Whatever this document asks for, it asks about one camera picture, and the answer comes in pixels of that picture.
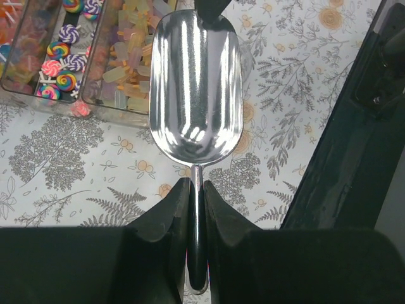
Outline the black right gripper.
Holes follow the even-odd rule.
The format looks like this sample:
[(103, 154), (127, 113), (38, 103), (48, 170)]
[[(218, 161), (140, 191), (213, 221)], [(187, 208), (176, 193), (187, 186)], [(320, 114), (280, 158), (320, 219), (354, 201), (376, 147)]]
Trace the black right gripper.
[(403, 149), (404, 4), (381, 3), (282, 227), (374, 227)]

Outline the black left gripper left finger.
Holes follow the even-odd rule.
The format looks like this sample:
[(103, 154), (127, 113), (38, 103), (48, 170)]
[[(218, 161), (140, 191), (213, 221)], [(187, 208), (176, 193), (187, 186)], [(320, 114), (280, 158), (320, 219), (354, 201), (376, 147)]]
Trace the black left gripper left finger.
[(189, 180), (121, 227), (1, 229), (2, 303), (181, 303)]

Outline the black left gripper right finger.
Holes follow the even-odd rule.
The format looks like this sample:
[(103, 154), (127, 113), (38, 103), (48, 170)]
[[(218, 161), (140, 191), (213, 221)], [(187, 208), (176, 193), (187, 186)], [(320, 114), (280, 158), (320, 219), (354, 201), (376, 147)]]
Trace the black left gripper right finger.
[(370, 229), (260, 229), (204, 184), (213, 303), (403, 303), (404, 262)]

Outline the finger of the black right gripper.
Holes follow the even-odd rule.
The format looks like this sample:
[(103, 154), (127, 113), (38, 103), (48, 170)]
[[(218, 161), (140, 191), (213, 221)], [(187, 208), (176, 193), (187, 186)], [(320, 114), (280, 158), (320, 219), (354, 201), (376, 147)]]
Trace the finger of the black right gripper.
[(196, 0), (194, 8), (197, 14), (198, 25), (219, 25), (220, 23), (230, 23), (229, 20), (222, 15), (231, 0)]

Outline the silver metal scoop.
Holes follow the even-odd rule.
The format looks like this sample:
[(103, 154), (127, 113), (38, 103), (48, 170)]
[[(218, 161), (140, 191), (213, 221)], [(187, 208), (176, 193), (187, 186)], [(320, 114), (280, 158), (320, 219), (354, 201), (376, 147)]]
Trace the silver metal scoop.
[(158, 148), (190, 168), (187, 271), (196, 295), (208, 287), (203, 170), (226, 158), (243, 130), (240, 47), (230, 21), (173, 11), (153, 40), (149, 126)]

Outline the clear acrylic candy organizer box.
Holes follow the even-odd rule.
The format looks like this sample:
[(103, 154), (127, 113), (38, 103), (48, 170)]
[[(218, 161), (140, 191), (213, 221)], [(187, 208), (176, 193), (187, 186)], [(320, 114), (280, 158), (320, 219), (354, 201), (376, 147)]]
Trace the clear acrylic candy organizer box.
[(25, 1), (1, 91), (39, 111), (149, 124), (153, 36), (176, 1)]

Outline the clear plastic jar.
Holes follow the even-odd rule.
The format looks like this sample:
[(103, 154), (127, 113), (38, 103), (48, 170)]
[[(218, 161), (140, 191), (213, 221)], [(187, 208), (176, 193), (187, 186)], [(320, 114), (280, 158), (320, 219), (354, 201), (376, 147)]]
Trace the clear plastic jar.
[(249, 43), (242, 39), (238, 35), (239, 46), (240, 46), (240, 59), (241, 59), (241, 69), (242, 69), (242, 83), (245, 84), (251, 72), (254, 70), (255, 59), (252, 55)]

